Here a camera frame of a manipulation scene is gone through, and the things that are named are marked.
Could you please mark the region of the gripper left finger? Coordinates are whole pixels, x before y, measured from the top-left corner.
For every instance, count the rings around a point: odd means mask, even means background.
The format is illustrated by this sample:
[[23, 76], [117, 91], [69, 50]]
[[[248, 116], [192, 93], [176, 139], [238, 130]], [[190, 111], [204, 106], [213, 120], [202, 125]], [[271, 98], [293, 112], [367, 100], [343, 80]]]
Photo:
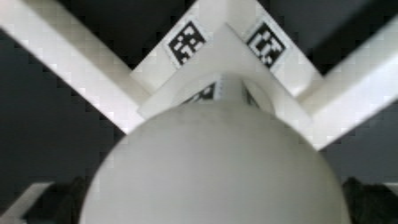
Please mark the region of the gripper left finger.
[[0, 224], [78, 224], [88, 181], [35, 182], [5, 212]]

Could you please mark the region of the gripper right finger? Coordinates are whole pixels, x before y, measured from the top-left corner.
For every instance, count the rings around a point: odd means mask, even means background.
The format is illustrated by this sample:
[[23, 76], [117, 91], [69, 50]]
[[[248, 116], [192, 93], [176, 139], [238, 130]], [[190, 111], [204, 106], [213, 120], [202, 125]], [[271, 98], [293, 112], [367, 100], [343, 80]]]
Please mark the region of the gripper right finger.
[[351, 224], [398, 224], [398, 195], [350, 177], [341, 185]]

